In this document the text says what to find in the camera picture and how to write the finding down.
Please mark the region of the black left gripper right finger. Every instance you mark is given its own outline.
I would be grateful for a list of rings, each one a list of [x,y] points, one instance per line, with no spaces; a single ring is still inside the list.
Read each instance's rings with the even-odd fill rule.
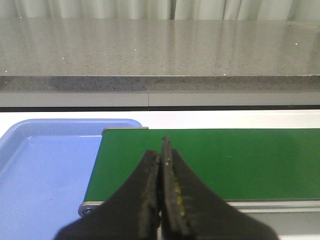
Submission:
[[[164,240],[276,240],[267,224],[240,212],[210,190],[166,135],[161,148]]]

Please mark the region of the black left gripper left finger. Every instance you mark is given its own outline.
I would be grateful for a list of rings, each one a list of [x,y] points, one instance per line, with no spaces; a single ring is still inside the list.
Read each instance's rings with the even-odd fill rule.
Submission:
[[[124,184],[92,213],[65,226],[57,240],[156,240],[160,157],[144,152]]]

